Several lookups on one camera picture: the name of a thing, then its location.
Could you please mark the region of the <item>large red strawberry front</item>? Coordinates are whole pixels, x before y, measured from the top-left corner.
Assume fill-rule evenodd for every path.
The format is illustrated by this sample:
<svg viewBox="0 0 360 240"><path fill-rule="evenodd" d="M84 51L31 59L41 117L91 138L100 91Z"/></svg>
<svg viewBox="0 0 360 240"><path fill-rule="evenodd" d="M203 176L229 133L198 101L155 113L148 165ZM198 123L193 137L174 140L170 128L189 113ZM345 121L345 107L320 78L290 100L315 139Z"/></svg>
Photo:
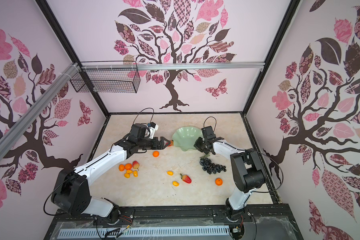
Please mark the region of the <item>large red strawberry front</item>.
<svg viewBox="0 0 360 240"><path fill-rule="evenodd" d="M185 174L180 174L181 175L181 179L183 182L187 183L187 184L191 184L192 180L188 175Z"/></svg>

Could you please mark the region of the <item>green scalloped fruit bowl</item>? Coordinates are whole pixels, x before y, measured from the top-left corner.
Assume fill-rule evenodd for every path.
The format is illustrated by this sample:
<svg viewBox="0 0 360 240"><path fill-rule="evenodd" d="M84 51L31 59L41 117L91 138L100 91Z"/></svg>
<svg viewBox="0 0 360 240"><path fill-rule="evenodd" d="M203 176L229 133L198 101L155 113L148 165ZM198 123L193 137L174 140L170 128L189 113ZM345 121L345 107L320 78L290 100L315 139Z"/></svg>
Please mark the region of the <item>green scalloped fruit bowl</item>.
<svg viewBox="0 0 360 240"><path fill-rule="evenodd" d="M187 126L177 129L172 136L172 140L175 147L186 152L188 150L196 150L194 145L198 138L201 138L202 136L201 129Z"/></svg>

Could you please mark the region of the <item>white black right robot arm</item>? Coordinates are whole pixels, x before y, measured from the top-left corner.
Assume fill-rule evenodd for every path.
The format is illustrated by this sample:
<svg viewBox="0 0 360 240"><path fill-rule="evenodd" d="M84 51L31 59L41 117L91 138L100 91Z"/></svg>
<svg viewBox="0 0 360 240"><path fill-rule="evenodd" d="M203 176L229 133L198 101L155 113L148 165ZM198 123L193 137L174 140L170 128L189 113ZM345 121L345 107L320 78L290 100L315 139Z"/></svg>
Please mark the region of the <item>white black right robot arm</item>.
<svg viewBox="0 0 360 240"><path fill-rule="evenodd" d="M237 221L246 213L250 196L266 182L261 158L253 149L242 150L217 137L211 126L201 131L203 136L196 140L194 147L204 154L219 154L230 160L236 188L226 200L226 216L230 221Z"/></svg>

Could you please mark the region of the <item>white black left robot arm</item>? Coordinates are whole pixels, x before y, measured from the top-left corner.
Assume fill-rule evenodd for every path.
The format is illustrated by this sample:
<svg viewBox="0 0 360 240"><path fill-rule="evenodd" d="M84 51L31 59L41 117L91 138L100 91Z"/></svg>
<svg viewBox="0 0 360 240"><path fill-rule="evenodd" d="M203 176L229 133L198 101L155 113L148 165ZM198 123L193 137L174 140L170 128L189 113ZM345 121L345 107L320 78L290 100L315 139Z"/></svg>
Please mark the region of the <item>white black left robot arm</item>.
<svg viewBox="0 0 360 240"><path fill-rule="evenodd" d="M158 128L153 122L133 124L127 135L99 157L73 170L61 170L49 197L51 202L72 217L87 214L103 218L111 225L117 223L121 215L119 206L110 200L91 196L90 186L132 155L170 146L170 140L155 137Z"/></svg>

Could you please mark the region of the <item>dark grape bunch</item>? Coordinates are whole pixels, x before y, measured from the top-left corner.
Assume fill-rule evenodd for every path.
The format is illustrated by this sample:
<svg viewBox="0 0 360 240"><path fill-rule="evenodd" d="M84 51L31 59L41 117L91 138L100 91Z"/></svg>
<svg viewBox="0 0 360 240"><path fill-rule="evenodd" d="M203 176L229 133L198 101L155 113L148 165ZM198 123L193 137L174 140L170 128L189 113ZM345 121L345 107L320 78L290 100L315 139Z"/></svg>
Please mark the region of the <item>dark grape bunch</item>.
<svg viewBox="0 0 360 240"><path fill-rule="evenodd" d="M202 167L202 170L209 175L227 172L226 166L214 163L209 158L209 155L202 156L199 160L199 164Z"/></svg>

